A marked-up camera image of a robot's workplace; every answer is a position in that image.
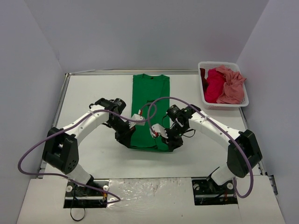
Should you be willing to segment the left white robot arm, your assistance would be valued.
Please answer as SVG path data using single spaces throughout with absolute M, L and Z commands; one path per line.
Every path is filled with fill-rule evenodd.
M 45 142 L 42 159 L 60 170 L 68 179 L 78 182 L 77 190 L 83 195 L 91 194 L 97 185 L 93 176 L 79 164 L 78 147 L 87 135 L 102 124 L 114 129 L 117 142 L 129 147 L 135 132 L 135 124 L 118 117 L 125 107 L 126 103 L 120 98 L 114 100 L 101 98 L 90 104 L 89 112 L 73 124 L 60 129 L 51 128 L 48 137 L 62 130 L 64 133 Z

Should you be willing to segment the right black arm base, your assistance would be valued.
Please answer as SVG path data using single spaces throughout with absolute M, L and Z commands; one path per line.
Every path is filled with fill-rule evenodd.
M 206 178 L 192 178 L 192 190 L 195 206 L 238 204 L 233 180 L 211 189 Z

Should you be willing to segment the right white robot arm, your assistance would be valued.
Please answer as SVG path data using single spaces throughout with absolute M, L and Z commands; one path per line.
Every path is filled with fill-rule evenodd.
M 190 129 L 206 135 L 226 149 L 226 163 L 207 178 L 207 187 L 211 192 L 217 193 L 227 181 L 235 177 L 244 178 L 249 173 L 243 154 L 251 168 L 263 158 L 254 133 L 248 129 L 242 132 L 228 127 L 207 116 L 194 105 L 183 109 L 173 105 L 166 114 L 173 121 L 173 125 L 171 128 L 160 128 L 158 133 L 171 151 L 182 146 L 182 135 Z

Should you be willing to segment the green t shirt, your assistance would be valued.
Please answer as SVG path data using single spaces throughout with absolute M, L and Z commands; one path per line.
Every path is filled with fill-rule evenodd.
M 147 117 L 149 103 L 157 98 L 170 96 L 170 78 L 165 75 L 149 76 L 146 74 L 133 76 L 131 114 L 142 110 L 142 116 Z M 170 107 L 170 100 L 164 99 L 156 102 L 157 112 L 151 119 L 151 124 L 160 124 L 170 127 L 169 119 L 164 119 L 166 110 Z M 168 146 L 162 142 L 161 137 L 152 138 L 149 125 L 136 126 L 131 137 L 131 148 L 154 152 L 167 152 Z

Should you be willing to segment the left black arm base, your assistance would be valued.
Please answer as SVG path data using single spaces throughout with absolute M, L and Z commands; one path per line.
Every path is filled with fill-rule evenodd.
M 106 208 L 107 194 L 90 188 L 67 182 L 64 196 L 64 209 L 71 208 Z

